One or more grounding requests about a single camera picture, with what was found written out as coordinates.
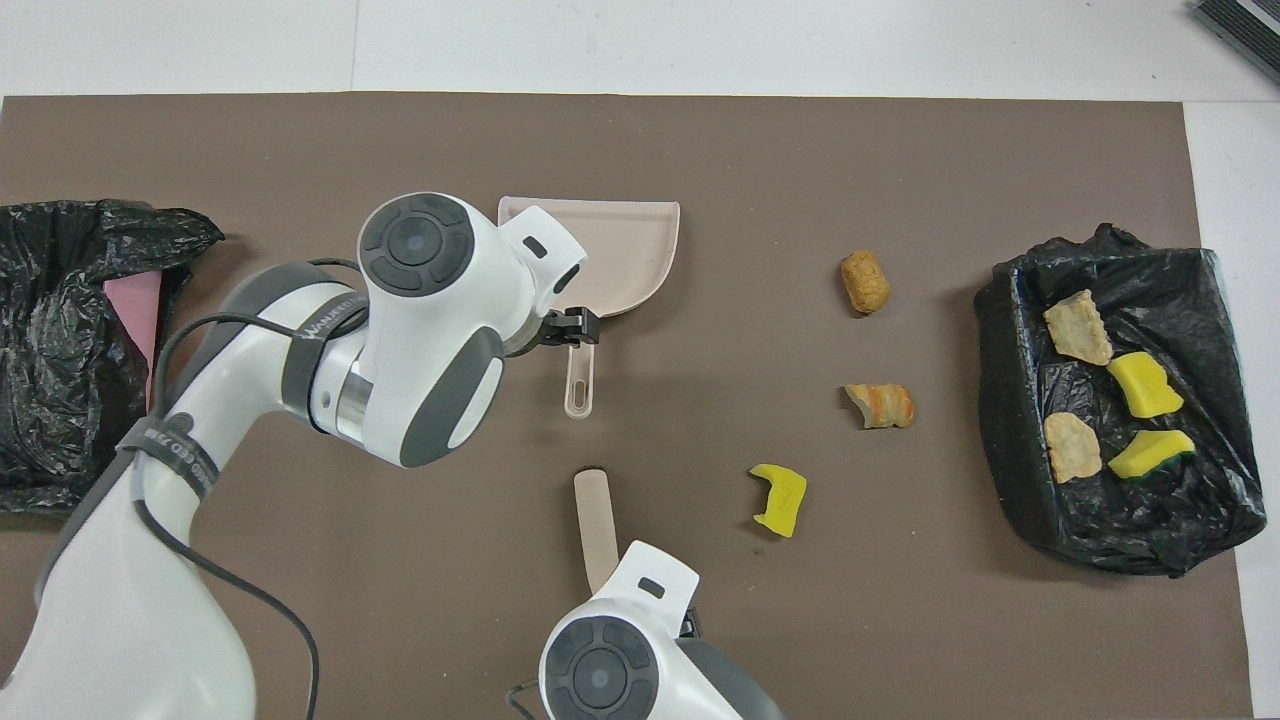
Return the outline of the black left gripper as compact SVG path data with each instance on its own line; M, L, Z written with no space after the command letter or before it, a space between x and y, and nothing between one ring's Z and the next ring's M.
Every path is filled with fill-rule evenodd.
M571 307L570 314L552 309L540 322L530 347L563 346L582 347L596 345L600 338L598 329L573 329L573 318L580 324L596 324L599 316L589 307Z

